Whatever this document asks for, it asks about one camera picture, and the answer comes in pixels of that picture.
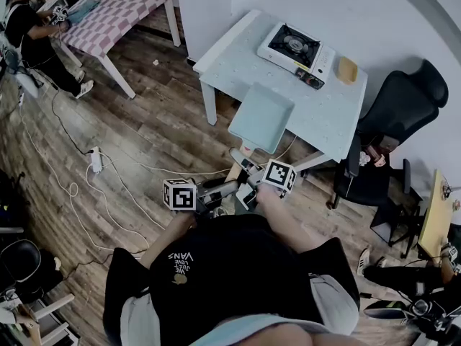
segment light blue tray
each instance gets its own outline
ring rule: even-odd
[[[242,139],[243,146],[273,154],[294,107],[293,101],[255,82],[228,130]]]

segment white table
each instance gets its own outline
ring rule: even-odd
[[[359,69],[352,85],[339,81],[334,73],[320,90],[301,82],[289,71],[258,57],[256,50],[278,19],[252,10],[237,22],[195,64],[200,74],[209,124],[216,124],[215,89],[243,101],[254,82],[259,82],[295,103],[287,129],[318,149],[293,163],[296,171],[328,160],[347,157],[362,109],[367,74]]]
[[[76,11],[87,1],[77,1],[71,7],[69,13]],[[174,15],[173,0],[95,1],[98,1],[99,5],[89,12],[79,23],[73,25],[69,31],[61,35],[61,48],[79,67],[81,66],[81,62],[69,50],[67,45],[98,58],[125,93],[130,98],[133,98],[135,97],[135,92],[111,62],[107,53],[124,34],[162,4],[165,5],[166,18],[170,26],[173,43],[175,46],[180,46],[181,40]]]

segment wooden floor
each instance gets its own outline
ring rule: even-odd
[[[56,94],[46,84],[39,99],[24,101],[24,121],[34,143],[55,168],[61,184],[65,188],[72,182],[79,186],[73,205],[96,244],[136,252],[145,249],[145,243],[139,236],[116,227],[107,215],[104,197],[85,183],[90,157],[82,156],[63,132],[51,112],[52,98],[55,96],[55,111],[79,147],[86,151],[99,146],[113,160],[118,160],[115,165],[136,200],[163,227],[172,214],[162,203],[161,182],[172,176],[133,163],[181,172],[229,168],[232,161],[228,149],[239,146],[238,139],[227,131],[236,105],[232,99],[219,96],[218,122],[214,127],[209,125],[199,81],[186,63],[185,49],[175,48],[170,41],[148,33],[131,30],[109,52],[135,90],[134,100],[127,98],[97,59],[77,55],[84,63],[87,78],[95,80],[94,89],[76,101],[62,92]],[[158,66],[152,64],[156,59]],[[64,61],[71,71],[77,72],[69,61]],[[2,81],[1,91],[3,115],[17,102],[17,85],[11,77],[6,76]],[[0,167],[11,175],[26,173],[22,187],[31,202],[29,232],[34,241],[61,259],[64,275],[79,262],[103,261],[109,252],[91,244],[72,211],[68,194],[59,188],[49,167],[34,150],[19,110],[2,120],[0,127]],[[276,155],[292,140],[293,134],[286,132]],[[282,160],[290,163],[313,151],[304,141],[296,140]],[[257,152],[254,158],[264,162],[269,156]],[[365,247],[372,247],[374,259],[386,254],[391,264],[398,264],[401,247],[389,249],[368,228],[375,209],[344,201],[337,210],[325,207],[332,192],[331,180],[332,174],[312,174],[296,187],[287,199],[292,214],[302,225],[328,237],[340,237],[353,268]],[[161,234],[161,229],[135,206],[113,170],[106,168],[97,176],[90,172],[89,181],[105,191],[112,216],[124,227],[141,232],[149,242]],[[80,267],[50,293],[53,299],[67,293],[75,295],[75,301],[61,313],[81,335],[82,345],[107,345],[102,312],[109,264],[110,259],[105,265]],[[395,296],[362,278],[357,283],[361,291],[376,297]],[[355,335],[370,345],[404,346],[415,338],[398,322],[368,319],[363,314]]]

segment wooden board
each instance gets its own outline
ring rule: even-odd
[[[453,216],[453,200],[442,199],[442,187],[445,178],[438,169],[435,173],[432,187],[431,200],[424,219],[423,229],[419,236],[418,244],[430,257],[438,257],[442,240],[447,238],[449,225]]]

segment portable gas stove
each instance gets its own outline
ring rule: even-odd
[[[294,73],[314,89],[326,82],[335,51],[321,41],[279,22],[259,46],[258,56]]]

